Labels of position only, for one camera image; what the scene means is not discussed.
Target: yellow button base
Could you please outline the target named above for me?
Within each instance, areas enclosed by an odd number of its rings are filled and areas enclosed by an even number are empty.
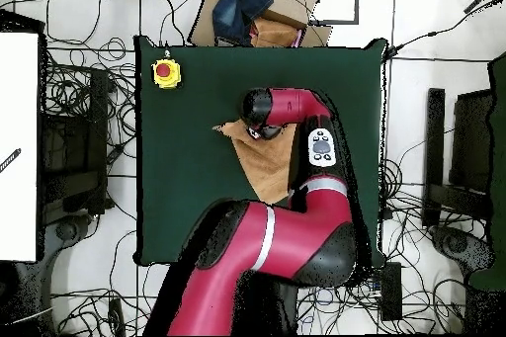
[[[169,66],[170,73],[168,77],[160,77],[156,73],[156,68],[160,64],[167,64]],[[158,84],[158,87],[162,89],[173,89],[181,82],[181,68],[174,59],[159,59],[151,66],[153,67],[154,82]]]

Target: white desk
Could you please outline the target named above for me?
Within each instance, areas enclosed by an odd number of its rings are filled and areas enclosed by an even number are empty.
[[[0,33],[0,260],[35,261],[39,37]]]

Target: floor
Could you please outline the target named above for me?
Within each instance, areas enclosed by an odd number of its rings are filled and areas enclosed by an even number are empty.
[[[11,0],[0,0],[0,3]],[[172,0],[175,7],[185,0]],[[472,0],[360,0],[359,25],[340,25],[333,29],[330,45],[363,47],[375,38],[385,38],[390,43],[400,44],[434,30],[446,29],[464,16],[463,9]],[[46,7],[49,11],[48,28],[50,35],[57,39],[84,40],[92,31],[97,19],[98,0],[37,0],[17,3],[16,12],[45,20]],[[189,0],[176,12],[176,23],[185,37],[190,31],[201,0]],[[139,4],[141,18],[139,22]],[[121,39],[126,48],[132,49],[132,36],[141,29],[157,41],[161,21],[168,13],[164,0],[103,0],[100,21],[93,37],[88,41],[91,47],[100,47],[110,38]],[[354,0],[322,0],[318,19],[353,20]],[[506,48],[506,12],[495,6],[476,14],[449,33],[434,38],[422,39],[407,45],[398,56],[386,65],[387,76],[387,137],[386,157],[398,162],[408,148],[423,141],[425,129],[425,105],[427,90],[432,87],[445,88],[447,93],[447,115],[445,128],[453,125],[453,101],[464,92],[489,87],[486,62],[497,57]],[[179,36],[170,23],[165,24],[162,33],[164,40],[178,43]],[[51,43],[50,46],[64,47],[64,43]],[[53,49],[53,57],[59,63],[90,65],[96,57],[90,51],[69,52]],[[121,62],[133,62],[133,55],[127,53]],[[448,178],[449,148],[452,134],[447,133],[445,180]],[[424,145],[406,153],[401,170],[404,183],[422,183],[422,157]],[[135,156],[135,141],[128,145],[128,153]],[[135,160],[121,157],[111,174],[135,175]],[[421,195],[421,187],[403,185],[402,192],[413,196]],[[109,192],[123,211],[135,217],[135,180],[132,178],[111,178]],[[383,224],[383,253],[394,249],[398,236],[400,217],[394,217]],[[334,294],[325,289],[300,291],[299,316],[300,334],[367,334],[381,332],[419,331],[442,333],[461,331],[461,323],[453,313],[440,308],[445,329],[435,324],[435,307],[432,296],[421,293],[423,285],[431,292],[436,284],[445,278],[461,281],[462,275],[455,264],[436,253],[424,233],[415,228],[420,226],[417,219],[408,226],[412,232],[405,233],[403,257],[397,256],[403,266],[402,282],[404,290],[401,322],[380,322],[375,310],[374,294],[370,294],[365,309],[356,302],[340,304],[342,293]],[[470,222],[459,222],[455,226],[471,228]],[[129,299],[131,306],[123,305],[125,321],[135,324],[127,334],[141,334],[146,322],[143,313],[135,314],[135,306],[148,314],[153,305],[165,272],[166,266],[150,268],[136,267],[131,259],[135,249],[135,223],[119,209],[108,211],[100,220],[100,225],[92,238],[82,241],[75,247],[65,250],[58,258],[52,278],[53,316],[56,322],[64,319],[69,311],[83,302],[87,295],[96,299],[112,285],[115,290]],[[475,225],[473,232],[480,235],[482,229]],[[356,290],[355,295],[363,295],[364,289]],[[464,291],[460,285],[446,283],[438,288],[437,296],[444,304],[453,304],[462,309]],[[97,308],[107,313],[107,305],[99,300]],[[68,322],[65,331],[84,329],[80,320]]]

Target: silver stripe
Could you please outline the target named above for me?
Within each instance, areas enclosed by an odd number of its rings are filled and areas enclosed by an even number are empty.
[[[330,177],[322,177],[320,179],[313,179],[309,182],[305,182],[302,186],[300,186],[300,189],[302,189],[304,186],[307,186],[307,192],[312,191],[319,191],[320,189],[327,189],[330,191],[336,191],[340,194],[343,194],[344,196],[348,197],[348,190],[346,189],[346,186],[343,182],[332,179]],[[289,199],[294,195],[294,190],[289,190]]]
[[[276,218],[274,215],[274,210],[271,207],[267,207],[267,224],[265,226],[265,235],[264,241],[262,242],[262,249],[260,250],[258,259],[251,268],[251,270],[258,271],[264,264],[265,260],[267,259],[269,250],[271,250],[271,246],[273,245],[275,222]]]

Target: emergency stop button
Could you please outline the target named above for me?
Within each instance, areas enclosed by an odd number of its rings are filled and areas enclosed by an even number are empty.
[[[163,77],[163,78],[168,77],[170,74],[169,65],[167,65],[166,63],[161,63],[160,65],[158,65],[156,67],[156,73],[160,77]]]
[[[153,80],[160,88],[176,88],[181,82],[181,68],[174,59],[159,59],[152,67]]]

